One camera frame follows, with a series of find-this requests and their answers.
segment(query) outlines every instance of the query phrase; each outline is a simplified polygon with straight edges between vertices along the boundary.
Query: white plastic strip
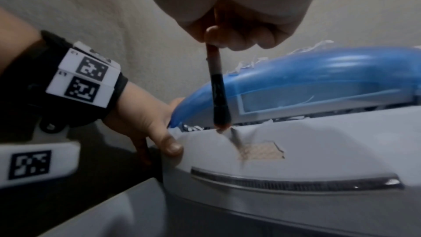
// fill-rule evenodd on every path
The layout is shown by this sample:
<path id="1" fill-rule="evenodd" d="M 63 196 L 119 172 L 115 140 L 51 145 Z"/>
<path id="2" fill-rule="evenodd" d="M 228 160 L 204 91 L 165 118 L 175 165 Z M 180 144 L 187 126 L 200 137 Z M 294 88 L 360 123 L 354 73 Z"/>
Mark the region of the white plastic strip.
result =
<path id="1" fill-rule="evenodd" d="M 119 69 L 74 49 L 69 49 L 58 68 L 93 82 L 100 82 L 112 87 L 114 87 L 120 75 Z"/>
<path id="2" fill-rule="evenodd" d="M 77 41 L 76 43 L 73 44 L 74 47 L 77 47 L 78 49 L 82 50 L 83 52 L 87 53 L 88 55 L 93 56 L 94 58 L 97 58 L 99 60 L 101 60 L 102 62 L 110 65 L 113 68 L 116 68 L 118 70 L 121 69 L 120 64 L 118 64 L 117 62 L 106 58 L 100 54 L 98 54 L 95 50 L 93 50 L 92 48 L 90 48 L 89 46 L 85 45 L 84 43 Z"/>
<path id="3" fill-rule="evenodd" d="M 79 153 L 78 142 L 0 145 L 0 188 L 68 176 Z"/>
<path id="4" fill-rule="evenodd" d="M 114 87 L 89 81 L 69 72 L 58 70 L 46 92 L 59 97 L 106 108 L 114 92 Z"/>

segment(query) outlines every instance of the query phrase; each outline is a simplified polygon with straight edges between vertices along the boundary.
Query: gray background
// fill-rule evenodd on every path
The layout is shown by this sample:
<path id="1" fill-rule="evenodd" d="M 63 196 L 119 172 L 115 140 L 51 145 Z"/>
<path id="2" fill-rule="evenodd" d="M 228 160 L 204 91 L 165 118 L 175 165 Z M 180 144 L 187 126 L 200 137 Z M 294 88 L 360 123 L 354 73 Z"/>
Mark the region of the gray background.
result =
<path id="1" fill-rule="evenodd" d="M 152 0 L 0 0 L 0 6 L 118 61 L 133 82 L 164 101 L 187 96 L 209 79 L 204 45 Z M 281 56 L 325 39 L 341 46 L 421 45 L 420 18 L 420 0 L 314 0 L 295 35 L 282 45 L 222 50 L 223 65 L 230 70 L 240 61 Z M 22 140 L 28 116 L 1 112 L 1 140 L 10 140 L 11 133 Z M 101 123 L 74 129 L 70 137 L 82 143 L 76 175 L 0 192 L 0 227 L 6 233 L 38 234 L 148 175 L 130 141 Z"/>

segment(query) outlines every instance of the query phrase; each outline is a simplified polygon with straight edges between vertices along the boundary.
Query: beige tape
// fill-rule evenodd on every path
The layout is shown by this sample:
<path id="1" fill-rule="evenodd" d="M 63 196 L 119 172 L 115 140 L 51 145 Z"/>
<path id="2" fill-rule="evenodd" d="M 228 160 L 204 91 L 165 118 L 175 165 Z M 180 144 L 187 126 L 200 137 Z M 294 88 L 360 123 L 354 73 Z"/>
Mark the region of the beige tape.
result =
<path id="1" fill-rule="evenodd" d="M 238 148 L 239 160 L 279 160 L 284 159 L 284 152 L 274 142 L 245 144 Z"/>

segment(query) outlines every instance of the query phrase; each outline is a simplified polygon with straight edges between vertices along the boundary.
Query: black wristband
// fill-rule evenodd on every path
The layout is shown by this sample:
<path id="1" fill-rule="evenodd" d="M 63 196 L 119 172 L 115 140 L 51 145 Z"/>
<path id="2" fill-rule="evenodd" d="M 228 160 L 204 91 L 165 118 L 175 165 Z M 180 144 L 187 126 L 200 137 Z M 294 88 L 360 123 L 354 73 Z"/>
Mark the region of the black wristband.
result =
<path id="1" fill-rule="evenodd" d="M 115 70 L 119 72 L 119 75 L 117 80 L 114 80 L 114 91 L 111 93 L 108 104 L 102 107 L 83 101 L 81 98 L 74 100 L 68 96 L 47 93 L 52 80 L 60 73 L 59 66 L 70 49 L 79 51 L 84 58 L 92 61 L 97 58 L 89 52 L 84 53 L 83 50 L 74 48 L 65 39 L 50 32 L 42 31 L 41 33 L 43 40 L 26 49 L 0 76 L 0 100 L 30 108 L 32 112 L 43 116 L 47 121 L 71 127 L 82 126 L 104 118 L 116 105 L 128 82 L 127 78 L 119 70 Z M 81 75 L 80 77 L 75 76 L 74 79 L 86 79 Z M 96 90 L 100 90 L 101 86 L 98 83 Z"/>

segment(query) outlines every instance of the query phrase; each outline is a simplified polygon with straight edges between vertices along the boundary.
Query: brush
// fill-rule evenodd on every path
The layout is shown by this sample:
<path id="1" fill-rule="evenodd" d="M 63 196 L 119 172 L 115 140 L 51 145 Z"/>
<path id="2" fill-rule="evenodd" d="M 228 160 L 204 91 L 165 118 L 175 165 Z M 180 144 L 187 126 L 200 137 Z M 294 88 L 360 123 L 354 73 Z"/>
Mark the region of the brush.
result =
<path id="1" fill-rule="evenodd" d="M 222 78 L 221 55 L 219 54 L 219 49 L 210 44 L 206 44 L 206 53 L 210 82 L 212 84 L 214 125 L 216 129 L 224 131 L 231 126 L 231 114 L 229 113 L 224 79 Z"/>

